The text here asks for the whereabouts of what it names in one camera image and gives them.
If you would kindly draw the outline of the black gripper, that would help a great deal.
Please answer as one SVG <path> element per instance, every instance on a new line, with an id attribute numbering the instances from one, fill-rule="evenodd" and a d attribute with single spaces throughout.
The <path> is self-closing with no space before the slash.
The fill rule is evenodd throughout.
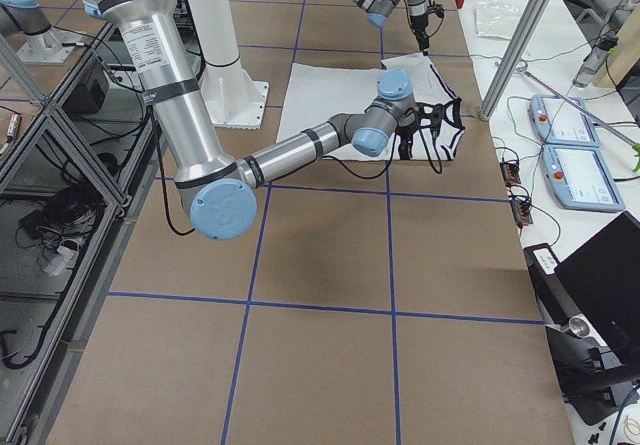
<path id="1" fill-rule="evenodd" d="M 442 6 L 410 6 L 409 21 L 412 32 L 416 35 L 418 47 L 423 56 L 429 55 L 430 37 L 427 34 L 429 17 L 435 14 L 438 18 L 444 18 Z"/>
<path id="2" fill-rule="evenodd" d="M 437 158 L 438 166 L 435 166 L 433 161 L 430 161 L 430 165 L 436 174 L 443 173 L 442 160 L 437 149 L 437 139 L 439 136 L 439 129 L 442 126 L 445 116 L 446 113 L 443 104 L 423 104 L 416 110 L 416 118 L 418 120 L 419 128 L 430 129 L 432 148 Z"/>

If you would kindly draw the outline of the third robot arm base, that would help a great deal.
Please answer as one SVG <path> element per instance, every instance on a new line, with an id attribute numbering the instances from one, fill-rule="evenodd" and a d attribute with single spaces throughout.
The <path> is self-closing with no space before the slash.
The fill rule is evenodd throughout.
<path id="1" fill-rule="evenodd" d="M 37 0 L 1 0 L 1 35 L 25 37 L 17 55 L 28 64 L 63 64 L 85 45 L 79 33 L 55 29 Z"/>

